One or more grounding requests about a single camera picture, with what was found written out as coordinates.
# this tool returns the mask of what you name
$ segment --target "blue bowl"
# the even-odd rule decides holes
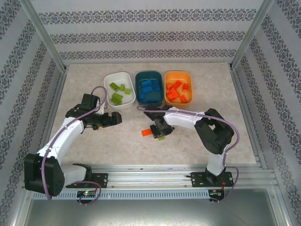
[[[150,79],[152,81],[157,80],[160,85],[160,90],[155,91],[154,85],[151,84],[153,87],[153,91],[150,93],[145,93],[146,98],[144,100],[141,100],[140,99],[140,94],[142,93],[141,82],[148,80],[148,79]],[[150,100],[150,101],[155,100],[155,101],[157,101],[157,103],[153,103],[152,105],[154,105],[156,107],[161,106],[161,104],[164,100],[164,87],[163,87],[162,76],[159,72],[156,72],[156,71],[139,72],[135,77],[135,86],[136,86],[137,102],[139,105],[149,105],[149,103],[147,103],[148,100]]]

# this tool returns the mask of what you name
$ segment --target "blue lego brick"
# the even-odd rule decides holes
[[[152,81],[152,84],[154,84],[155,91],[160,91],[160,85],[157,80]]]
[[[144,93],[141,93],[141,94],[140,94],[140,99],[141,99],[141,100],[144,100],[145,98],[146,98],[145,94],[144,94]]]
[[[147,100],[146,101],[146,103],[148,103],[148,104],[157,103],[157,102],[158,102],[158,100]]]
[[[152,86],[142,87],[143,93],[151,93],[152,91]]]
[[[141,82],[141,87],[147,87],[147,86],[151,86],[151,80],[150,79]]]

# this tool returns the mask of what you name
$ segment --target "white bowl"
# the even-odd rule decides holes
[[[119,72],[119,73],[115,73],[115,74],[109,74],[104,78],[103,82],[104,82],[104,87],[108,91],[108,95],[107,95],[108,103],[112,108],[114,108],[116,110],[121,110],[121,109],[131,107],[135,104],[136,94],[135,94],[134,87],[133,87],[133,84],[131,81],[131,77],[128,73]],[[121,84],[124,84],[126,89],[131,89],[131,94],[127,95],[127,94],[125,94],[125,92],[120,91],[120,90],[115,92],[110,87],[110,84],[112,82],[114,82],[119,87],[121,86]],[[115,105],[114,103],[111,102],[111,98],[114,93],[118,93],[123,96],[121,105]]]

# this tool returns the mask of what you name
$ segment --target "robotic arm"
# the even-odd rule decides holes
[[[179,109],[166,105],[162,107],[162,109],[148,106],[146,110],[153,111],[151,113],[144,112],[144,114],[155,122],[154,125],[150,126],[154,138],[171,134],[174,130],[174,127],[172,126],[195,129],[202,140],[203,145],[209,151],[209,161],[206,168],[207,181],[212,185],[220,182],[219,180],[225,172],[225,167],[223,165],[225,150],[232,140],[234,131],[231,126],[226,123],[197,116],[197,114],[204,114],[223,119],[215,109],[210,108],[206,112],[199,113],[192,113],[184,110],[178,112]],[[171,112],[156,112],[160,110],[170,110]]]
[[[84,94],[81,104],[76,105],[70,109],[66,118],[58,130],[56,135],[68,123],[78,118],[79,116],[95,109],[99,98],[92,94]],[[100,113],[91,113],[80,120],[76,120],[68,128],[66,128],[52,145],[51,152],[48,154],[45,162],[45,178],[47,179],[47,188],[49,195],[57,196],[62,188],[66,185],[72,184],[76,181],[91,181],[92,169],[90,166],[83,164],[73,164],[70,166],[62,166],[62,159],[66,151],[75,140],[75,138],[83,133],[87,126],[91,126],[93,130],[114,126],[122,122],[121,115],[118,112],[112,112],[112,116],[108,113],[103,113],[103,108],[100,108]],[[37,154],[28,154],[24,159],[24,182],[25,188],[30,191],[45,193],[42,176],[41,165],[42,159],[46,154],[54,137],[42,148]]]

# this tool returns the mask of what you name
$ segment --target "lego brick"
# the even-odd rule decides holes
[[[112,83],[110,84],[110,87],[111,87],[115,92],[117,92],[117,91],[119,90],[119,86],[116,85],[114,82],[112,82]]]
[[[124,84],[121,84],[121,85],[120,85],[120,91],[124,91],[125,88],[126,88],[126,86],[125,86]]]
[[[179,88],[182,85],[182,82],[180,82],[179,80],[175,82],[175,84],[173,85],[173,87],[175,89]]]
[[[166,89],[170,90],[173,87],[173,85],[171,83],[166,84]]]
[[[170,91],[166,93],[166,96],[168,97],[168,99],[169,99],[170,101],[176,100],[176,99],[179,97],[179,95],[180,95],[180,94],[177,92],[177,90],[175,90],[174,87],[172,87],[172,88],[170,89]]]
[[[112,97],[111,102],[114,103],[114,104],[116,104],[116,105],[121,105],[121,104],[122,104],[122,101],[121,101],[121,100],[118,100],[118,99],[115,98],[115,97]]]
[[[131,94],[131,89],[125,89],[124,92],[125,92],[127,95],[130,95],[130,94]]]
[[[188,92],[188,84],[187,83],[183,84],[182,91]]]
[[[145,96],[144,93],[141,93],[139,96],[140,96],[140,99],[141,99],[141,100],[144,100],[144,99],[146,98],[146,96]]]
[[[146,130],[142,130],[141,133],[142,133],[142,136],[145,137],[145,136],[152,134],[152,131],[151,131],[151,129],[146,129]]]
[[[152,104],[152,103],[157,103],[158,101],[157,100],[147,100],[146,103],[148,104]]]
[[[142,87],[151,86],[151,80],[148,79],[148,80],[145,80],[145,81],[141,82],[141,86]]]
[[[122,95],[120,95],[120,94],[118,94],[118,93],[114,93],[113,95],[112,95],[112,98],[116,98],[116,99],[118,99],[118,100],[122,100],[122,98],[123,98],[123,96]]]
[[[186,97],[183,96],[183,95],[182,95],[182,96],[179,96],[179,99],[180,99],[181,103],[183,103],[183,104],[188,103],[187,100],[186,100]]]
[[[154,85],[154,90],[155,91],[160,91],[160,85],[157,80],[152,81],[152,84]]]
[[[152,86],[142,87],[143,93],[151,93],[152,91]]]

